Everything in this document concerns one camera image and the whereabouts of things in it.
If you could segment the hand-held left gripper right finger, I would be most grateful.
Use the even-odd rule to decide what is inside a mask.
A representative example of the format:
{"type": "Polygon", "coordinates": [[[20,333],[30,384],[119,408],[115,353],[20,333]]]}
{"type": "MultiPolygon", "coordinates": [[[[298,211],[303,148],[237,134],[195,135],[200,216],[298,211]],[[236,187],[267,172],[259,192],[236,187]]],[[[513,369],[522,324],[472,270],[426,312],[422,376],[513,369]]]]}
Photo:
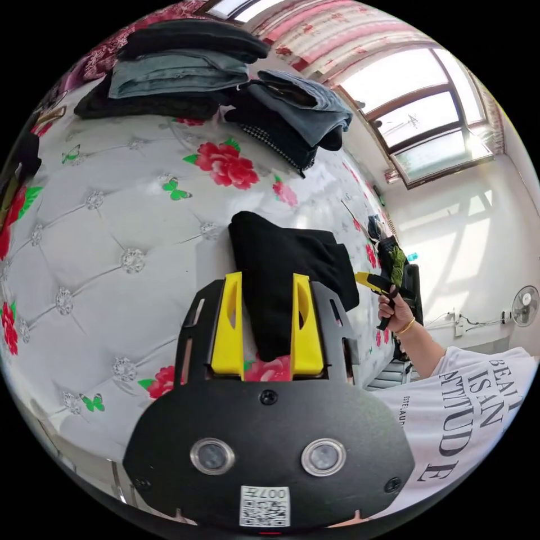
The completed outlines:
{"type": "Polygon", "coordinates": [[[292,275],[290,374],[292,378],[319,377],[324,368],[321,338],[311,282],[292,275]]]}

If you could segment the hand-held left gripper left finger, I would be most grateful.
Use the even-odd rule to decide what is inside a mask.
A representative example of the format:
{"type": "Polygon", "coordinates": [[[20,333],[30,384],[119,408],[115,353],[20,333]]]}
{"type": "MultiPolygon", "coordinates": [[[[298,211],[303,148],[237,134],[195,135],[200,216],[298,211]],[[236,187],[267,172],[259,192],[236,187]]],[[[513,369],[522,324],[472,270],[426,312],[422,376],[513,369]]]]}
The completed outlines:
{"type": "Polygon", "coordinates": [[[215,375],[244,378],[242,324],[242,273],[229,273],[222,287],[210,363],[215,375]]]}

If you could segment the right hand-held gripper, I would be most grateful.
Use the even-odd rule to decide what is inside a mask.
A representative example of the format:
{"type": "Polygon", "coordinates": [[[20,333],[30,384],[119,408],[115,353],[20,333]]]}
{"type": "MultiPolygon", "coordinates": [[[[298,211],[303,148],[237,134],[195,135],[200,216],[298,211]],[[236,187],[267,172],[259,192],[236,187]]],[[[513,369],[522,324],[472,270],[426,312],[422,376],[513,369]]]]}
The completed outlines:
{"type": "Polygon", "coordinates": [[[389,282],[389,287],[395,288],[395,293],[400,294],[404,270],[407,265],[406,256],[398,244],[395,237],[387,237],[379,241],[377,245],[377,256],[381,268],[381,276],[369,272],[355,273],[355,280],[358,284],[369,288],[373,292],[385,291],[385,279],[389,282]]]}

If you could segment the person's right hand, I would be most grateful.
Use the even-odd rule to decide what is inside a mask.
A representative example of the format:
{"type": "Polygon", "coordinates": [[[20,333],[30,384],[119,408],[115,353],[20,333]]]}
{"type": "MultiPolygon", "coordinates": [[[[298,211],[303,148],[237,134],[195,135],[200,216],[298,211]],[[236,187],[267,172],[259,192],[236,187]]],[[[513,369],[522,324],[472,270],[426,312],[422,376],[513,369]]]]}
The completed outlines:
{"type": "Polygon", "coordinates": [[[415,318],[406,301],[397,289],[392,289],[390,297],[381,294],[378,297],[378,317],[381,323],[386,323],[386,329],[401,335],[415,324],[415,318]]]}

